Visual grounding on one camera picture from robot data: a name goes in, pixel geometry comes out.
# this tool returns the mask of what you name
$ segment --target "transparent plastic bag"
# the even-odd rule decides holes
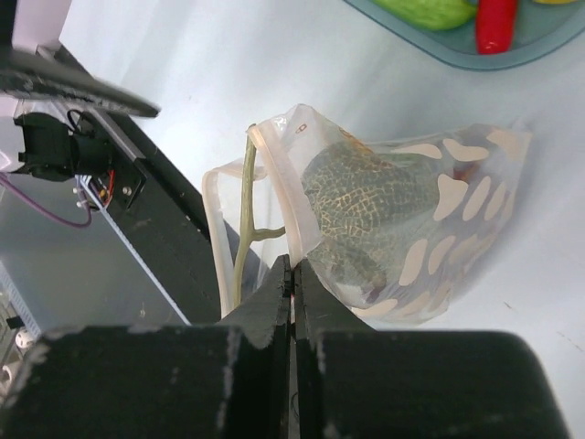
[[[530,142],[476,124],[364,145],[306,105],[248,134],[274,194],[254,214],[278,199],[291,265],[306,257],[358,316],[414,323],[444,312],[510,219]]]

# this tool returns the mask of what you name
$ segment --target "purple cable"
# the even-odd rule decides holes
[[[58,222],[59,224],[62,224],[64,226],[74,227],[75,229],[85,229],[86,227],[89,227],[91,225],[90,205],[88,203],[87,197],[85,196],[85,191],[80,186],[79,181],[77,182],[77,193],[78,193],[78,196],[80,198],[81,203],[83,205],[85,205],[85,210],[88,214],[87,220],[83,223],[72,222],[72,221],[69,221],[68,219],[63,219],[63,218],[57,216],[53,212],[49,212],[48,210],[43,208],[41,205],[39,205],[34,199],[32,199],[27,194],[25,194],[22,190],[20,190],[18,187],[14,186],[10,182],[10,180],[8,180],[8,177],[6,176],[6,174],[0,173],[0,185],[4,186],[6,189],[8,189],[10,192],[12,192],[14,195],[16,195],[18,198],[20,198],[22,201],[24,201],[28,206],[30,206],[31,208],[36,210],[38,213],[44,215],[45,217],[49,218],[50,220]]]

